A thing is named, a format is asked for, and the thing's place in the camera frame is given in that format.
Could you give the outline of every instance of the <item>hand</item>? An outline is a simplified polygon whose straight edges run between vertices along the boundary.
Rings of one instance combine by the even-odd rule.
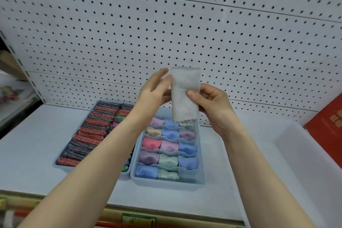
[[[171,100],[171,90],[169,87],[172,82],[172,76],[168,75],[162,79],[168,71],[168,68],[163,68],[155,72],[140,90],[132,113],[136,113],[137,116],[143,118],[144,128],[150,124],[159,107]]]
[[[202,83],[200,93],[189,90],[187,96],[199,105],[199,110],[207,115],[214,131],[220,136],[239,122],[223,90]]]

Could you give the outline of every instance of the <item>blue plastic tray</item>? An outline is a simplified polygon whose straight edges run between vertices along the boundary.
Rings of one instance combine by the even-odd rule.
[[[172,110],[170,108],[164,108],[160,107],[158,111],[155,114],[155,117],[158,119],[172,119]],[[164,125],[160,125],[155,127],[156,129],[163,129],[165,128]],[[185,189],[185,190],[196,190],[199,187],[202,187],[204,185],[204,173],[203,173],[203,162],[202,162],[202,152],[201,152],[201,144],[200,144],[200,137],[199,137],[199,122],[195,122],[195,130],[194,130],[197,135],[196,139],[193,141],[186,141],[184,138],[175,138],[175,139],[168,139],[165,136],[156,136],[156,137],[151,137],[148,134],[146,134],[146,131],[144,131],[138,140],[137,147],[136,147],[136,156],[134,159],[131,161],[131,166],[133,166],[131,170],[131,178],[132,180],[137,183],[138,185],[142,186],[150,186],[150,187],[160,187],[160,188],[170,188],[170,189]],[[194,144],[197,146],[197,153],[187,155],[184,152],[180,151],[174,151],[174,152],[166,152],[161,149],[154,149],[154,150],[148,150],[144,147],[142,147],[142,141],[143,139],[151,138],[154,140],[167,140],[170,142],[182,142],[186,144]],[[159,169],[165,169],[171,172],[177,172],[179,175],[179,181],[169,181],[169,180],[159,180],[159,179],[149,179],[149,178],[141,178],[141,177],[136,177],[135,172],[136,172],[136,167],[143,163],[139,162],[139,154],[141,150],[149,151],[149,152],[154,152],[154,153],[163,153],[168,156],[185,156],[185,157],[198,157],[199,158],[199,166],[198,169],[195,170],[187,170],[184,167],[172,167],[172,168],[167,168],[163,165],[160,164],[152,164],[151,166],[158,167]]]
[[[130,105],[134,105],[134,103],[128,103],[128,102],[122,102],[122,101],[112,101],[112,100],[106,100],[106,99],[101,99],[101,101],[105,101],[105,102],[114,102],[114,103],[126,103],[126,104],[130,104]],[[74,134],[78,131],[78,129],[81,127],[81,125],[84,123],[85,119],[88,117],[89,113],[86,115],[86,117],[81,121],[80,125],[77,127],[77,129],[75,130],[75,132],[73,133],[73,135],[71,136],[71,138],[68,140],[68,142],[66,143],[66,145],[63,147],[63,149],[58,153],[58,156],[56,157],[55,161],[53,162],[53,166],[59,169],[64,170],[66,173],[71,172],[74,167],[69,167],[69,166],[62,166],[62,165],[57,165],[57,159],[59,158],[59,156],[61,155],[61,153],[65,150],[66,146],[69,144],[69,142],[71,141],[72,137],[74,136]],[[136,151],[137,151],[137,147],[138,147],[138,141],[140,140],[140,136],[137,140],[137,142],[135,143],[134,146],[134,151],[132,154],[132,159],[131,159],[131,164],[128,168],[128,170],[126,172],[121,172],[119,179],[120,180],[128,180],[130,178],[130,172],[132,170],[132,163],[133,160],[135,158],[136,155]]]

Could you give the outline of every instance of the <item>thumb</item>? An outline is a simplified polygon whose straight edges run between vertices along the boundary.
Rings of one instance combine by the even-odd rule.
[[[203,97],[201,94],[197,93],[193,90],[188,90],[186,95],[190,98],[191,101],[196,104],[202,106],[204,109],[209,105],[210,101]]]

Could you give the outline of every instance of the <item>dishcloth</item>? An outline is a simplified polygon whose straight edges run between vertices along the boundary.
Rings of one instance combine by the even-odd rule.
[[[188,98],[186,92],[200,90],[200,68],[173,67],[171,85],[172,119],[176,123],[198,119],[198,105]]]

